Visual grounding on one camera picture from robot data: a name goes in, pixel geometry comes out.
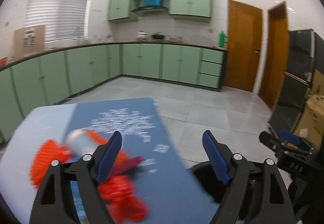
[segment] screw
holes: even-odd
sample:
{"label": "screw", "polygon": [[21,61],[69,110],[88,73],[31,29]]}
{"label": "screw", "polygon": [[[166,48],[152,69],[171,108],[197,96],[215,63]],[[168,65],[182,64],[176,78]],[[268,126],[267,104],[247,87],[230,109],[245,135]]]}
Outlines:
{"label": "screw", "polygon": [[92,158],[91,155],[84,155],[84,156],[82,157],[83,161],[90,161],[91,158]]}
{"label": "screw", "polygon": [[242,159],[242,156],[240,154],[234,154],[233,157],[234,157],[235,160],[241,160]]}
{"label": "screw", "polygon": [[274,161],[272,159],[267,159],[266,163],[272,166],[274,164]]}
{"label": "screw", "polygon": [[53,160],[52,162],[51,162],[51,165],[52,166],[57,166],[59,164],[59,161],[58,160]]}

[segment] orange toy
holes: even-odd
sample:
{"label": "orange toy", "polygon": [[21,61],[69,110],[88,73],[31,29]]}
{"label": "orange toy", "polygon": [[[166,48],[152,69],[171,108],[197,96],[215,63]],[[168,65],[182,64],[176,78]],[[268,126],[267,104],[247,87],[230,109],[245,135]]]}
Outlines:
{"label": "orange toy", "polygon": [[[98,134],[92,130],[86,130],[86,133],[89,136],[89,138],[92,141],[94,141],[95,143],[97,143],[98,145],[105,145],[106,143],[108,143],[107,139],[103,138],[100,134]],[[129,159],[129,155],[125,151],[120,150],[116,157],[114,165],[119,166],[123,162],[125,162],[127,159]]]}
{"label": "orange toy", "polygon": [[141,221],[148,214],[147,206],[134,195],[134,186],[125,176],[110,178],[98,186],[98,191],[103,200],[109,200],[106,207],[116,223]]}
{"label": "orange toy", "polygon": [[59,146],[54,140],[44,142],[38,149],[30,165],[29,176],[32,185],[39,188],[41,181],[53,160],[66,162],[71,156],[66,146]]}

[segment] white blinds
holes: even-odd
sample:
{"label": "white blinds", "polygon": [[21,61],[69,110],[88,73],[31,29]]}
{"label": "white blinds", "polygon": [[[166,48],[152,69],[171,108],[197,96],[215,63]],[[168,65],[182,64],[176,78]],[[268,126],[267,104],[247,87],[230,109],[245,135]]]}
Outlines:
{"label": "white blinds", "polygon": [[45,41],[84,37],[88,0],[29,0],[25,26],[45,25]]}

